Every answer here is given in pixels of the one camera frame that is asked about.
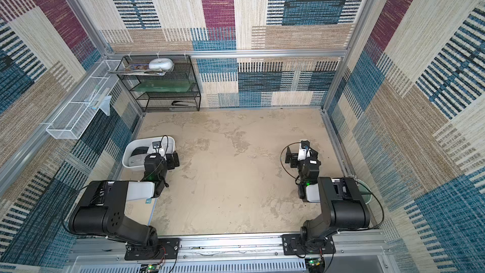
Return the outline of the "black mouse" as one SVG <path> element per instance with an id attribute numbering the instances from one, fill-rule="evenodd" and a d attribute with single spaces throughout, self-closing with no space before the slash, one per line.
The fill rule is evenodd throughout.
<path id="1" fill-rule="evenodd" d="M 137 147 L 131 153 L 131 156 L 147 154 L 149 151 L 149 147 Z"/>

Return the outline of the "grey speckled mouse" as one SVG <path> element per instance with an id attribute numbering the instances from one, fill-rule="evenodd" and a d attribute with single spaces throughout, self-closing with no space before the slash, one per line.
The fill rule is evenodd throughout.
<path id="1" fill-rule="evenodd" d="M 133 155 L 128 159 L 128 167 L 144 166 L 147 154 Z"/>

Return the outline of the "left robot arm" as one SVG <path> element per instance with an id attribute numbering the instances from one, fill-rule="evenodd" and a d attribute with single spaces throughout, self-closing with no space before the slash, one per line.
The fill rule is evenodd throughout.
<path id="1" fill-rule="evenodd" d="M 145 157 L 140 181 L 90 182 L 69 217 L 67 230 L 74 235 L 108 237 L 130 248 L 155 248 L 159 245 L 156 229 L 126 216 L 126 202 L 160 197 L 169 187 L 167 172 L 178 166 L 176 151 L 156 152 Z"/>

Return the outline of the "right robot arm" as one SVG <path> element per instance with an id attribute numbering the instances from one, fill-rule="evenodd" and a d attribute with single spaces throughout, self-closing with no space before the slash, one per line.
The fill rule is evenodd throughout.
<path id="1" fill-rule="evenodd" d="M 310 254 L 333 254 L 333 235 L 341 231 L 364 231 L 370 226 L 370 211 L 354 178 L 320 176 L 317 151 L 302 142 L 298 152 L 287 146 L 280 154 L 282 166 L 296 168 L 299 198 L 320 205 L 321 213 L 304 222 L 298 235 L 282 235 L 285 255 L 303 258 Z"/>

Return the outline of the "green mat on shelf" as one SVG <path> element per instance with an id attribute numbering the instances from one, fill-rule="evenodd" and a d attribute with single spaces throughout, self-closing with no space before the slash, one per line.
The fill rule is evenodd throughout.
<path id="1" fill-rule="evenodd" d="M 181 80 L 148 80 L 131 90 L 135 92 L 188 92 L 193 83 Z"/>

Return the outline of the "green pencil cup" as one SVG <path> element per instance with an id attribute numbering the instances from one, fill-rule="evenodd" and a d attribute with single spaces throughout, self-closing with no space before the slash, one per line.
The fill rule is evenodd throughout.
<path id="1" fill-rule="evenodd" d="M 360 179 L 355 179 L 355 182 L 357 184 L 357 188 L 359 192 L 362 195 L 363 200 L 365 201 L 365 204 L 369 204 L 373 199 L 373 195 L 371 193 L 370 187 Z"/>

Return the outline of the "magazine on shelf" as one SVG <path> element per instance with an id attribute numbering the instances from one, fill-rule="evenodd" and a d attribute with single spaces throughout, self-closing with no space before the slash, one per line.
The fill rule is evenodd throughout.
<path id="1" fill-rule="evenodd" d="M 108 73 L 127 76 L 164 76 L 171 71 L 173 71 L 173 67 L 164 70 L 162 68 L 150 69 L 148 64 L 130 64 L 126 68 L 108 71 Z"/>

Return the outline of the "white round device on shelf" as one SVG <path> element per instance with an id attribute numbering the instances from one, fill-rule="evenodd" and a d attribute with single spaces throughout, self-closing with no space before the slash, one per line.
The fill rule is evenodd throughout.
<path id="1" fill-rule="evenodd" d="M 149 70 L 158 72 L 170 72 L 174 68 L 173 60 L 169 58 L 156 58 L 149 63 Z"/>

